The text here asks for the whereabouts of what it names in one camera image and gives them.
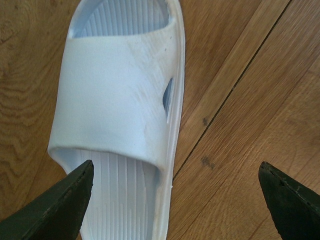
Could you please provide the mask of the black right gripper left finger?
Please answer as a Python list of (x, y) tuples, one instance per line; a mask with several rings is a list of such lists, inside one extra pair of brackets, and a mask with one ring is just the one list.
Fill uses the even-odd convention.
[(75, 240), (92, 194), (94, 164), (86, 160), (0, 223), (2, 240)]

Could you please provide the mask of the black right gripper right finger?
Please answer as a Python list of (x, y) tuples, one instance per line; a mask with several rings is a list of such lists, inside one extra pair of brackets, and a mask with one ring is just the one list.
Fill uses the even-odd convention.
[(283, 240), (320, 238), (320, 195), (264, 161), (258, 179), (267, 208)]

